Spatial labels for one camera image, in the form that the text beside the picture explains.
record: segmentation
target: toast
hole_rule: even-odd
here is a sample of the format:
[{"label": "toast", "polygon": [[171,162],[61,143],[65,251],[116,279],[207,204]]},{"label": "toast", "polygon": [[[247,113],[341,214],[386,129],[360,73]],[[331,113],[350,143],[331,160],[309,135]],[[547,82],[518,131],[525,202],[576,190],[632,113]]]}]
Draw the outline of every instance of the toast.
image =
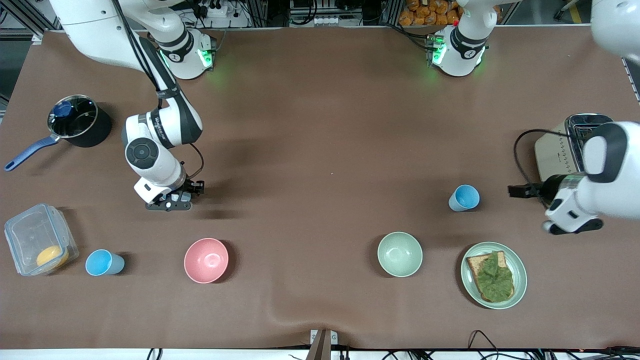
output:
[{"label": "toast", "polygon": [[[469,264],[469,268],[471,269],[471,274],[473,274],[473,276],[474,276],[474,282],[476,284],[476,287],[478,286],[478,274],[480,273],[480,270],[482,269],[484,261],[486,259],[488,259],[490,256],[491,256],[491,253],[484,254],[484,255],[478,255],[478,256],[472,256],[470,258],[467,258],[467,264]],[[498,266],[501,267],[501,268],[506,268],[507,267],[507,259],[505,259],[505,257],[504,257],[504,251],[498,251]],[[515,288],[512,286],[511,287],[511,294],[509,295],[509,299],[513,296],[514,292],[515,292]],[[484,297],[484,295],[482,293],[480,293],[480,295],[482,296],[482,299],[484,301],[491,302],[489,299]]]}]

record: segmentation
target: plastic container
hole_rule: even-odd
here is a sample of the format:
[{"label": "plastic container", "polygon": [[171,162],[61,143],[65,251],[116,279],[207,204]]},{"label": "plastic container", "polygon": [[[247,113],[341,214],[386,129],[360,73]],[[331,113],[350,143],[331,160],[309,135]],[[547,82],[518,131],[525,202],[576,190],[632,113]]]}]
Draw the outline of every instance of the plastic container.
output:
[{"label": "plastic container", "polygon": [[64,215],[53,206],[38,204],[4,224],[15,269],[23,276],[48,274],[78,257]]}]

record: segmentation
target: robotic arm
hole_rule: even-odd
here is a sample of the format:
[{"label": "robotic arm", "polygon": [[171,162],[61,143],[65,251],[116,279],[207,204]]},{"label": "robotic arm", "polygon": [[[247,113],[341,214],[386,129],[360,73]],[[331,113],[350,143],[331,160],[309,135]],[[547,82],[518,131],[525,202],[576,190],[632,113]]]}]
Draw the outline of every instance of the robotic arm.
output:
[{"label": "robotic arm", "polygon": [[[134,189],[148,208],[168,204],[164,209],[174,209],[172,199],[180,204],[175,209],[190,208],[191,194],[201,193],[204,183],[188,181],[182,165],[168,149],[198,140],[202,121],[155,47],[130,31],[112,0],[93,0],[91,6],[84,0],[51,0],[51,5],[69,39],[87,57],[142,72],[150,70],[158,87],[157,96],[168,106],[126,120],[122,131],[125,157],[141,176]],[[141,53],[134,50],[136,44]],[[147,71],[142,64],[148,64]]]},{"label": "robotic arm", "polygon": [[[448,75],[466,76],[480,64],[485,43],[497,22],[495,5],[510,0],[459,0],[465,10],[457,26],[436,33],[442,42],[429,53],[431,64]],[[593,0],[591,32],[596,43],[610,53],[640,63],[640,1]]]},{"label": "robotic arm", "polygon": [[[640,0],[593,0],[591,32],[605,50],[640,63]],[[597,217],[640,220],[640,123],[596,127],[582,150],[584,172],[554,175],[535,189],[510,186],[512,197],[536,193],[549,204],[543,228],[552,234],[597,230]]]},{"label": "robotic arm", "polygon": [[429,53],[430,62],[451,76],[469,75],[480,64],[484,45],[498,22],[493,7],[507,3],[512,0],[458,0],[464,8],[460,22],[435,34],[442,42]]},{"label": "robotic arm", "polygon": [[160,47],[171,72],[179,79],[197,78],[213,67],[215,39],[185,28],[169,9],[184,0],[120,0],[124,14],[144,25]]}]

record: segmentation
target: plate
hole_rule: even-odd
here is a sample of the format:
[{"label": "plate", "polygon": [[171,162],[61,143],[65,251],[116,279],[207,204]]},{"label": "plate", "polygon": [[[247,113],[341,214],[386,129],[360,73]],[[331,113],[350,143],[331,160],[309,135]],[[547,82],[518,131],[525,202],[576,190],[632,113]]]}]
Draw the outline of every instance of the plate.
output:
[{"label": "plate", "polygon": [[[467,263],[467,258],[471,258],[472,256],[490,254],[492,251],[504,251],[504,258],[507,261],[507,267],[513,273],[513,287],[514,293],[513,296],[507,300],[502,302],[488,302],[482,299],[480,295],[480,291],[478,290],[476,283],[474,282],[474,276],[469,268],[469,264]],[[515,304],[519,303],[524,297],[524,293],[527,291],[527,271],[524,268],[524,264],[522,260],[516,255],[513,250],[504,246],[501,243],[494,243],[492,241],[487,241],[484,243],[477,243],[469,249],[464,257],[462,258],[462,264],[460,265],[460,276],[462,277],[462,283],[467,289],[469,295],[471,295],[474,300],[490,309],[509,309]]]}]

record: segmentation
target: saucepan handle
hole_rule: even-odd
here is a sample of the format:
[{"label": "saucepan handle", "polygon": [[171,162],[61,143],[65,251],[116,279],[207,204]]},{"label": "saucepan handle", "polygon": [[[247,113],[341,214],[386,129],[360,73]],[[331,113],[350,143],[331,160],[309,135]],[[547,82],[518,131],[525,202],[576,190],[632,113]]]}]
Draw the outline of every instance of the saucepan handle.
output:
[{"label": "saucepan handle", "polygon": [[56,145],[59,140],[60,140],[59,136],[51,135],[51,136],[47,136],[44,139],[38,140],[35,143],[32,143],[31,145],[29,145],[28,148],[24,149],[24,151],[18,154],[18,156],[13,158],[13,160],[9,161],[4,166],[4,171],[11,171],[17,168],[18,165],[23,163],[24,160],[27,160],[31,155],[35,154],[36,151],[47,146]]}]

